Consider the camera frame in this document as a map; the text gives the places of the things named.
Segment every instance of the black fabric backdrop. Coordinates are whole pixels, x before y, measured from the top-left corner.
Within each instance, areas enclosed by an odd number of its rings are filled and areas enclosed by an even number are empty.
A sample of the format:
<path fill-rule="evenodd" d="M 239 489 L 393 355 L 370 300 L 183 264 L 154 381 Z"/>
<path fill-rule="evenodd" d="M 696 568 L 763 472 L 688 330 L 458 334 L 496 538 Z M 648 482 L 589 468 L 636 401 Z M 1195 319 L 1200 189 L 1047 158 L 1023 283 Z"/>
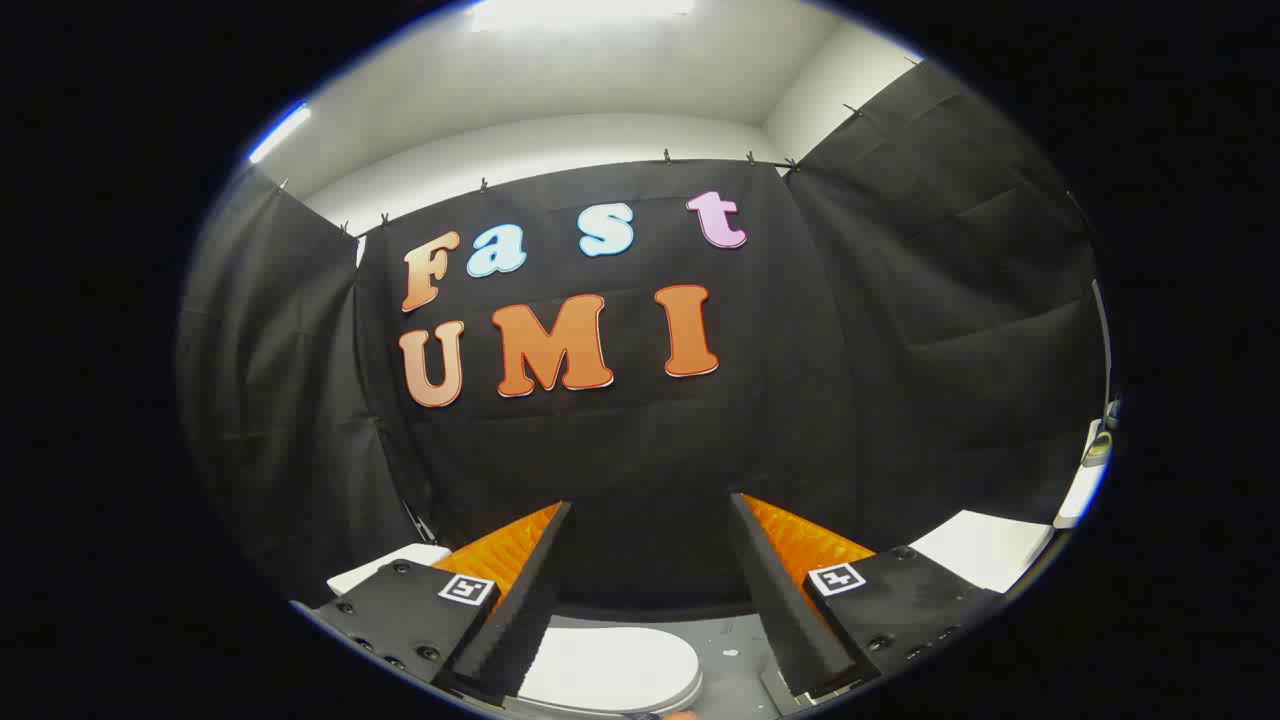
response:
<path fill-rule="evenodd" d="M 855 388 L 849 537 L 910 542 L 961 507 L 1051 521 L 1105 388 L 1092 249 L 1062 179 L 932 63 L 800 165 L 786 183 Z"/>
<path fill-rule="evenodd" d="M 717 190 L 737 204 L 730 224 L 746 243 L 703 238 L 692 197 Z M 626 202 L 635 240 L 620 255 L 589 258 L 577 217 Z M 472 278 L 471 241 L 515 223 L 527 259 L 512 273 Z M 404 314 L 404 254 L 448 231 L 439 296 Z M 733 161 L 631 163 L 540 176 L 425 208 L 370 232 L 357 282 L 357 336 L 370 404 L 404 428 L 416 451 L 402 466 L 430 486 L 428 520 L 452 543 L 567 498 L 577 537 L 566 602 L 659 609 L 673 601 L 739 602 L 728 551 L 727 493 L 786 497 L 815 521 L 844 527 L 852 461 L 849 373 L 836 307 L 819 259 L 777 172 Z M 673 284 L 709 292 L 703 318 L 719 368 L 671 378 L 666 313 L 653 295 Z M 507 398 L 494 310 L 526 304 L 550 329 L 570 296 L 596 293 L 600 345 L 613 384 Z M 462 320 L 462 392 L 442 409 L 410 397 L 397 340 Z M 428 377 L 439 382 L 439 341 Z"/>
<path fill-rule="evenodd" d="M 685 209 L 708 190 L 737 204 L 740 249 L 709 245 Z M 237 537 L 303 602 L 417 539 L 401 500 L 457 547 L 563 498 L 580 538 L 566 611 L 740 612 L 728 492 L 873 550 L 961 507 L 1047 523 L 1101 414 L 1089 243 L 1065 188 L 928 63 L 785 179 L 678 160 L 527 178 L 370 232 L 358 272 L 349 238 L 265 179 L 232 196 L 184 302 L 188 427 Z M 576 219 L 603 202 L 632 208 L 635 240 L 588 258 Z M 471 241 L 500 223 L 521 225 L 527 260 L 467 275 Z M 404 254 L 448 231 L 462 243 L 439 296 L 402 313 Z M 710 293 L 721 366 L 671 378 L 653 293 L 686 283 Z M 500 397 L 492 313 L 526 304 L 549 329 L 577 293 L 605 300 L 614 383 Z M 429 410 L 397 340 L 448 320 L 466 323 L 462 392 Z M 439 382 L 434 337 L 426 357 Z"/>
<path fill-rule="evenodd" d="M 260 173 L 192 258 L 177 369 L 195 464 L 229 534 L 292 600 L 417 541 L 360 391 L 355 242 Z"/>

